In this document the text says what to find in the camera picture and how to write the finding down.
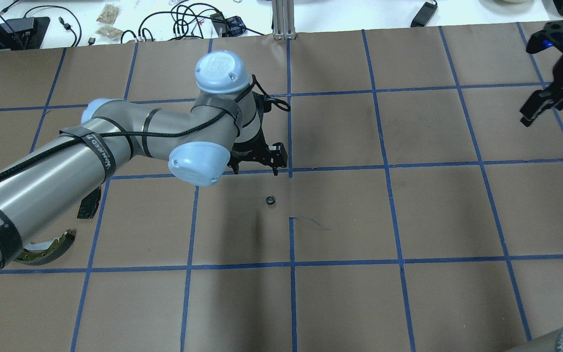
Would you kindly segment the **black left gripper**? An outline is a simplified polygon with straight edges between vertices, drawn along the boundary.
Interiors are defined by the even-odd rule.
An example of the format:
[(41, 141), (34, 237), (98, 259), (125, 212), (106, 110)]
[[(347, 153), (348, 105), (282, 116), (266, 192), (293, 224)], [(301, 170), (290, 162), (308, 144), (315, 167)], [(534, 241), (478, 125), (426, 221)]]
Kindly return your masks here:
[(230, 150), (228, 167), (235, 175), (239, 175), (241, 162), (256, 162), (270, 167), (273, 175), (278, 176), (280, 169), (288, 167), (288, 153), (282, 142), (269, 145), (263, 132), (264, 114), (270, 113), (272, 107), (287, 112), (288, 103), (267, 94), (252, 93), (253, 113), (250, 120), (243, 125), (240, 137)]

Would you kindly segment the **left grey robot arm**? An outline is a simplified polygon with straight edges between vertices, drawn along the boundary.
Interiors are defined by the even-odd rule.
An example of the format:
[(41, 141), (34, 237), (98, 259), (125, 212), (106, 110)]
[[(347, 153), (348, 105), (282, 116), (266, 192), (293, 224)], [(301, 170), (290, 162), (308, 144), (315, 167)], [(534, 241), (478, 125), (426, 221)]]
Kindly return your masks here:
[(283, 143), (266, 143), (264, 114), (290, 105), (273, 98), (236, 53), (205, 54), (194, 69), (199, 96), (188, 113), (93, 100), (80, 126), (0, 171), (0, 270), (65, 210), (135, 156), (163, 160), (183, 182), (210, 187), (242, 162), (288, 166)]

